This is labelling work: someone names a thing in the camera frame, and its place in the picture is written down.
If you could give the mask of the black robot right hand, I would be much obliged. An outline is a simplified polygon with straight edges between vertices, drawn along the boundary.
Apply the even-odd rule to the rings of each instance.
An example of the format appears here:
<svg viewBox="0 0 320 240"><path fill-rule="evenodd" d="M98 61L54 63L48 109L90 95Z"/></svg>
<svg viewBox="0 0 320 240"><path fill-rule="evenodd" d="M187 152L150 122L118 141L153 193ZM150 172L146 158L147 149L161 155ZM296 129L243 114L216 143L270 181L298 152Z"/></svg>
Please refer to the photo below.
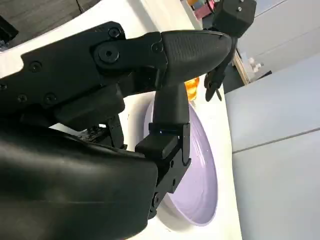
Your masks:
<svg viewBox="0 0 320 240"><path fill-rule="evenodd" d="M127 39L113 21L22 55L0 80L0 237L143 231L191 164L185 82L220 67L219 31Z"/></svg>

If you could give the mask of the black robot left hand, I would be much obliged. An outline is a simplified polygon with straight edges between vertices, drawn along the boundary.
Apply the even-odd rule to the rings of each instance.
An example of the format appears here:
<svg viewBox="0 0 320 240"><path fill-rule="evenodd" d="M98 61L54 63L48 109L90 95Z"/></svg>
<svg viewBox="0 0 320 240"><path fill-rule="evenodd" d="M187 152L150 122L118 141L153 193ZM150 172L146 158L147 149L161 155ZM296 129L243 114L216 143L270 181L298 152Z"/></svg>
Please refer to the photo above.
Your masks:
<svg viewBox="0 0 320 240"><path fill-rule="evenodd" d="M204 78L204 87L206 88L205 100L207 102L209 102L213 98L215 93L217 94L218 99L222 101L219 88L221 87L225 78L225 70L227 66L230 64L230 62L233 60L235 55L238 38L233 36L231 33L226 34L230 36L232 40L230 52L225 57L225 59L217 67L208 72Z"/></svg>

